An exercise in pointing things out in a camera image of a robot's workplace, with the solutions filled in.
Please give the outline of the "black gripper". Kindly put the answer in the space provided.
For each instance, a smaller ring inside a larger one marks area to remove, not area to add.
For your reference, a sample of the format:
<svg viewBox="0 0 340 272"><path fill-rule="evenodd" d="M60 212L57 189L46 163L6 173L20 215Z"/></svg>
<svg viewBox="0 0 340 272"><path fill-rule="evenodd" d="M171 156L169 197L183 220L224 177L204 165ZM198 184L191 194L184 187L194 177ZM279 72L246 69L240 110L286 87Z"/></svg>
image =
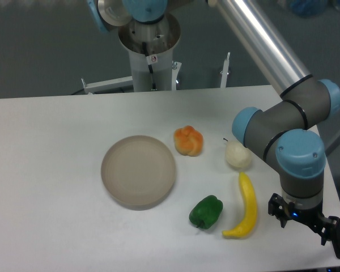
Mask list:
<svg viewBox="0 0 340 272"><path fill-rule="evenodd" d="M268 201L267 211L276 217L284 228L289 220L297 221L308 226L321 237L321 245L327 241L338 245L338 229L340 219L336 216L325 217L322 213L323 191L310 198L299 198L285 191L282 196L273 193Z"/></svg>

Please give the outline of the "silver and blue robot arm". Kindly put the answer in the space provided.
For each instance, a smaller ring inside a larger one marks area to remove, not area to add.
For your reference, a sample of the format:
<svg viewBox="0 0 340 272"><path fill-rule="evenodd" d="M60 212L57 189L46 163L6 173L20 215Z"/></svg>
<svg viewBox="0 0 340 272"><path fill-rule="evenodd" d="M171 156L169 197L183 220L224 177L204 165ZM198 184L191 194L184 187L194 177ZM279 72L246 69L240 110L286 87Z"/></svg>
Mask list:
<svg viewBox="0 0 340 272"><path fill-rule="evenodd" d="M167 1L88 1L98 27L118 28L122 45L139 55L130 63L135 91L170 90L174 63L161 59L180 38ZM268 212L285 226L289 220L308 226L340 252L340 219L322 214L326 156L311 127L340 108L340 89L315 80L287 46L254 1L210 1L224 16L266 79L281 98L272 108L243 109L232 133L280 177L282 194L274 194Z"/></svg>

